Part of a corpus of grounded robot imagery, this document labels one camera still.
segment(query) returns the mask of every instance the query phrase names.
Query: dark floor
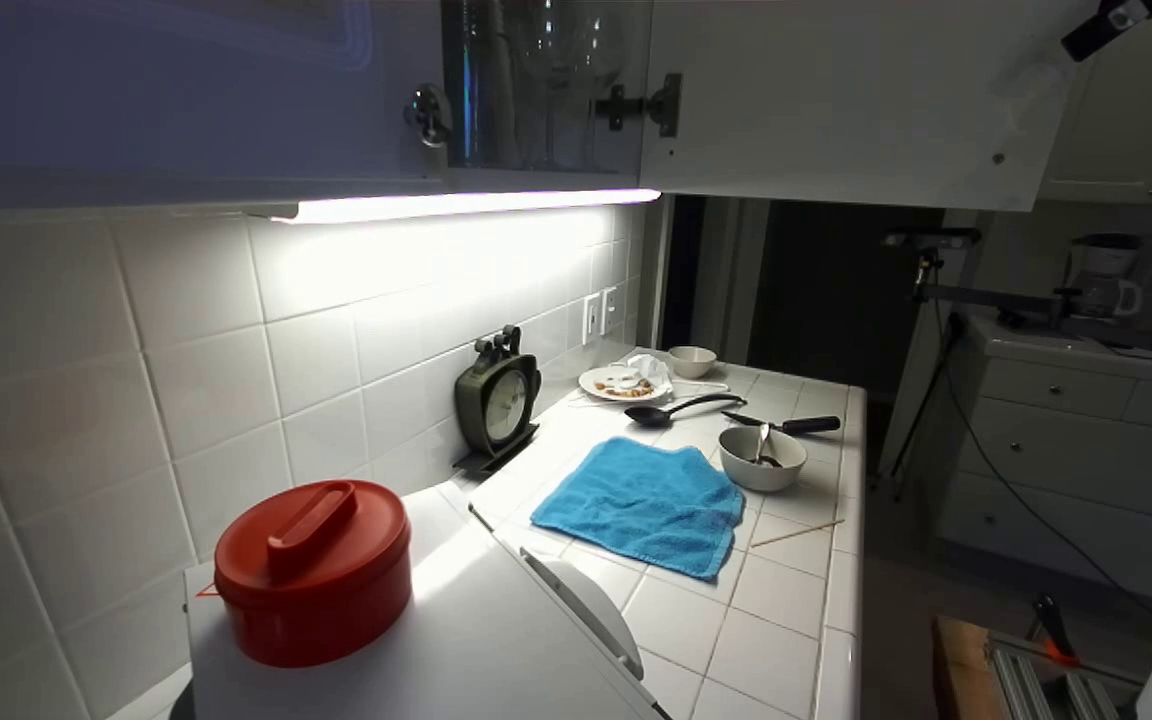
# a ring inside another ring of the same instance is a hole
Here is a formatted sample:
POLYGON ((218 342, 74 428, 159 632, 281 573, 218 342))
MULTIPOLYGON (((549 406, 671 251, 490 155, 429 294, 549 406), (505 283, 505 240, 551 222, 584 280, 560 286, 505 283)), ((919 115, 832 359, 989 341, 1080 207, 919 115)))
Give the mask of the dark floor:
POLYGON ((927 543, 914 498, 893 502, 885 486, 863 513, 863 720, 930 720, 930 618, 961 614, 1024 634, 1034 586, 1057 591, 1083 664, 1147 674, 1152 613, 1139 602, 1066 575, 927 543))

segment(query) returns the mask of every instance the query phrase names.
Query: light fixture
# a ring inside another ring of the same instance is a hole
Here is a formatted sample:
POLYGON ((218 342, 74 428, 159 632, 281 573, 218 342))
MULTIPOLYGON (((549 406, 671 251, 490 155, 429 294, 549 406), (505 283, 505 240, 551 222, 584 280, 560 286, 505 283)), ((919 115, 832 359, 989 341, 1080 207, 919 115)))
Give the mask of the light fixture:
POLYGON ((417 218, 417 217, 653 202, 657 196, 658 196, 657 189, 350 196, 350 200, 301 200, 293 207, 268 210, 268 218, 272 222, 384 222, 384 218, 417 218))

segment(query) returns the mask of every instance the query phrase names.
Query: blue towel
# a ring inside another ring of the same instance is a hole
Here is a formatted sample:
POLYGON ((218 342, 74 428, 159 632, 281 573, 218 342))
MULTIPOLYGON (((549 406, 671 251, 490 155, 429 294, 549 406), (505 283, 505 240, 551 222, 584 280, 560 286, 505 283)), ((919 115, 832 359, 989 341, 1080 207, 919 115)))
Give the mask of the blue towel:
POLYGON ((694 446, 658 450, 613 436, 533 513, 533 525, 710 582, 732 557, 738 513, 738 486, 694 446))

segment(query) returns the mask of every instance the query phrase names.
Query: wall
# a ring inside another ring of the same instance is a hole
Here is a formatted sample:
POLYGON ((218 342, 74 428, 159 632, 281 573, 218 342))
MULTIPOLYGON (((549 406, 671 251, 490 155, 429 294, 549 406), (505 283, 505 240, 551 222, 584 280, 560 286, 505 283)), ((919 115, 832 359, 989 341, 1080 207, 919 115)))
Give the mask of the wall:
POLYGON ((471 335, 524 324, 545 394, 623 353, 638 222, 0 217, 0 720, 108 715, 179 666, 179 569, 252 498, 452 474, 471 335), (606 283, 613 341, 575 348, 606 283))
POLYGON ((1139 235, 1134 280, 1144 283, 1139 324, 1152 327, 1152 207, 1131 202, 1041 202, 1032 217, 992 217, 977 286, 1046 294, 1064 280, 1066 240, 1090 232, 1139 235))

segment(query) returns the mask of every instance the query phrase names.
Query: alarm clock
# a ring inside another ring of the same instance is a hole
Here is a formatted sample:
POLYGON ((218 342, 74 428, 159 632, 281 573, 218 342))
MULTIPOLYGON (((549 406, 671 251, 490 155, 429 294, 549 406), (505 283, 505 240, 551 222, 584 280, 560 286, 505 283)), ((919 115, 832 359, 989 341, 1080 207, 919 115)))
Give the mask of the alarm clock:
POLYGON ((476 363, 456 375, 456 423, 468 444, 465 474, 484 479, 537 436, 533 404, 539 394, 537 357, 521 357, 524 333, 505 324, 498 335, 476 341, 476 363))

